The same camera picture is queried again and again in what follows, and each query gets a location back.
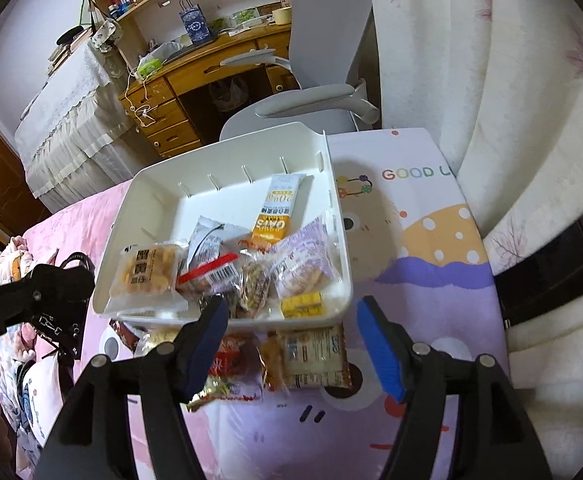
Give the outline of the small red snack packet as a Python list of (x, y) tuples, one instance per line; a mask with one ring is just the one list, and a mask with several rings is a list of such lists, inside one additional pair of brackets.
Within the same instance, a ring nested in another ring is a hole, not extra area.
[(208, 375), (222, 378), (255, 376), (261, 370), (258, 344), (257, 337), (252, 334), (224, 336)]

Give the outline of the dark red candy packet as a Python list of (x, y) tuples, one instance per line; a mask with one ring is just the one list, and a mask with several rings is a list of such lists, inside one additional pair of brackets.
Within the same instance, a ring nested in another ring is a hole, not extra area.
[(136, 350), (136, 347), (143, 336), (142, 330), (135, 330), (135, 328), (124, 323), (124, 321), (115, 320), (114, 318), (109, 321), (109, 326), (114, 330), (118, 338), (124, 344), (124, 347), (128, 348), (131, 352)]

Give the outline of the crab roe noodle snack bag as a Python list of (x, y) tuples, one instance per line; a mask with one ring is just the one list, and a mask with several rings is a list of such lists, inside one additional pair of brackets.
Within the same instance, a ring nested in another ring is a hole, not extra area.
[(106, 309), (160, 309), (178, 301), (177, 277), (183, 258), (178, 244), (133, 245), (121, 254)]

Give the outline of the grey white snack bag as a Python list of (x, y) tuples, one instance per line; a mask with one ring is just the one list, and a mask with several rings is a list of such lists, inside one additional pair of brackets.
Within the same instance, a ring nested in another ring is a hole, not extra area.
[(249, 229), (200, 216), (188, 243), (186, 270), (193, 271), (228, 252), (237, 254), (241, 250), (240, 241), (249, 235)]

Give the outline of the purple print cracker bag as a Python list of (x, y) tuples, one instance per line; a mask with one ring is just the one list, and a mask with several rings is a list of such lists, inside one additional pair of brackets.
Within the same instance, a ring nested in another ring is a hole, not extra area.
[(292, 298), (337, 281), (340, 273), (335, 249), (333, 237), (327, 232), (325, 214), (273, 245), (271, 276), (276, 296)]

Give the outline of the orange oats snack bar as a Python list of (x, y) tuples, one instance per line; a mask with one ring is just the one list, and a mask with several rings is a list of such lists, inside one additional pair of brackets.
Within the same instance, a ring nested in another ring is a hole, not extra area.
[(280, 242), (290, 229), (302, 174), (275, 174), (257, 216), (249, 245), (268, 250)]

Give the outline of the orange dried fruit packet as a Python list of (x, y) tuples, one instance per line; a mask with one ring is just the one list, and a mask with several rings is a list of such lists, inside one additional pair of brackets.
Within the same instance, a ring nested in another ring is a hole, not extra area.
[(280, 336), (272, 333), (259, 346), (262, 385), (269, 391), (286, 391), (283, 345)]

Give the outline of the mixed nuts clear packet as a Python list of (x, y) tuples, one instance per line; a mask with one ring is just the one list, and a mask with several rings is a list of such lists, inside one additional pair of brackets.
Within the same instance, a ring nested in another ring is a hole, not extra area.
[(267, 303), (271, 286), (269, 267), (261, 260), (248, 261), (242, 267), (240, 305), (254, 318)]

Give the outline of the black leather handbag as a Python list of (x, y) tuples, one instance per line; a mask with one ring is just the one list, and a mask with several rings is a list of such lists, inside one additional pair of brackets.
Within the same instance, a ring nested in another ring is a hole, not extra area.
[(30, 278), (34, 314), (29, 323), (47, 342), (78, 360), (95, 288), (92, 260), (83, 252), (73, 252), (60, 266), (36, 266)]

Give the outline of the rice cracker pack upper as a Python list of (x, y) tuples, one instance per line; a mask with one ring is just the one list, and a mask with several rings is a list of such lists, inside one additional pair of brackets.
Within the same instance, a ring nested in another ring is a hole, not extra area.
[(134, 350), (135, 358), (142, 358), (146, 356), (150, 350), (153, 350), (159, 344), (164, 342), (173, 342), (177, 338), (180, 330), (177, 327), (157, 327), (152, 328), (148, 333), (144, 334), (136, 344)]

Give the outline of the pink bed cover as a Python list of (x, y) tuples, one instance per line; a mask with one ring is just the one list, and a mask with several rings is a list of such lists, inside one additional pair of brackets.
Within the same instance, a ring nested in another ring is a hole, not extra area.
[[(124, 182), (92, 195), (53, 214), (24, 234), (29, 251), (37, 262), (55, 256), (61, 264), (74, 252), (83, 252), (99, 266), (118, 209), (130, 183)], [(26, 403), (32, 433), (44, 445), (63, 406), (60, 392), (60, 362), (57, 352), (45, 339), (37, 336), (34, 344), (37, 363), (25, 375), (22, 395)], [(124, 344), (106, 318), (89, 311), (82, 343), (82, 357), (69, 373), (77, 379), (86, 361), (98, 353), (112, 359), (127, 359), (131, 350)]]

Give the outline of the lace covered furniture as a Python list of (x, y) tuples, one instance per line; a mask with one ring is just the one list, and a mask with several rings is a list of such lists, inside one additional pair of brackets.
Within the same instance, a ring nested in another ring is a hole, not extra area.
[(127, 181), (159, 155), (119, 96), (127, 65), (86, 42), (46, 81), (15, 132), (32, 195), (51, 212)]

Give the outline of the wooden desk with drawers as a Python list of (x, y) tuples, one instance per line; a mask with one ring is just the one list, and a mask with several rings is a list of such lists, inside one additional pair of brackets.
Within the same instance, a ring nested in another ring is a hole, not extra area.
[(145, 82), (133, 81), (119, 96), (135, 130), (169, 158), (219, 140), (234, 114), (267, 96), (297, 87), (275, 65), (223, 66), (226, 58), (271, 48), (286, 58), (290, 25), (267, 25), (218, 40), (158, 70)]

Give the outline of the white floral curtain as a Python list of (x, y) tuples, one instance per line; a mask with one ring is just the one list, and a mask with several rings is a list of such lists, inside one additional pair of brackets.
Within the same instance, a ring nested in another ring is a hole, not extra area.
[(437, 143), (557, 479), (583, 468), (583, 0), (373, 0), (381, 114)]

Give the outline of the grey office chair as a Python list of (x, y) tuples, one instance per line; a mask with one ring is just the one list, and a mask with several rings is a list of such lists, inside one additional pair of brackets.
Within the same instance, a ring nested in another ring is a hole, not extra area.
[(372, 0), (293, 0), (288, 58), (259, 49), (226, 58), (223, 66), (274, 65), (299, 88), (273, 94), (233, 115), (222, 141), (287, 122), (326, 134), (369, 129), (380, 110), (359, 77), (359, 51), (372, 20)]

